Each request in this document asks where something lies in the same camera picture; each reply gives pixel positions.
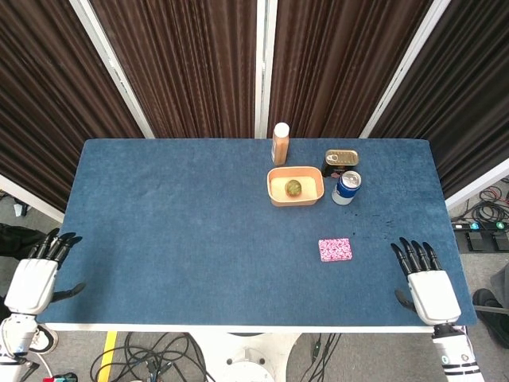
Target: pink sponge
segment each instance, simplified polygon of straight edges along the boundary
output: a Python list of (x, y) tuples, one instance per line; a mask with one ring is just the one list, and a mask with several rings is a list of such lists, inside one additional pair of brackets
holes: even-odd
[(352, 259), (350, 239), (324, 239), (318, 240), (321, 261), (343, 261)]

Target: small bottle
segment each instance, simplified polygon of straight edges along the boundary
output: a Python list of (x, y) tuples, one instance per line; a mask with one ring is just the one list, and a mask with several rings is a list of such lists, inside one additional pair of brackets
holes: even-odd
[(284, 165), (289, 145), (289, 126), (284, 123), (278, 123), (272, 134), (272, 162), (276, 166)]

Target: white bottle cap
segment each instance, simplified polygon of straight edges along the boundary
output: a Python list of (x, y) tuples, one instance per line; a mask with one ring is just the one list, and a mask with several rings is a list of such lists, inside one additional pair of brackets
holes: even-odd
[(274, 135), (278, 138), (286, 138), (289, 134), (289, 126), (284, 123), (280, 122), (276, 124), (274, 128)]

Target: gold tin lid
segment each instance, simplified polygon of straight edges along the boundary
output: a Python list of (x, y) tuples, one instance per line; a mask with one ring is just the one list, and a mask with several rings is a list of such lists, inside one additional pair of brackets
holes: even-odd
[(327, 150), (325, 161), (330, 166), (356, 166), (359, 155), (355, 150)]

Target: green fruit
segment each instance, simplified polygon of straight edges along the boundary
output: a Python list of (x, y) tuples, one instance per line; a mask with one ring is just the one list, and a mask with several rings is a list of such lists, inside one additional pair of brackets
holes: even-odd
[(289, 197), (298, 197), (302, 192), (302, 186), (299, 181), (289, 181), (285, 185), (286, 194)]

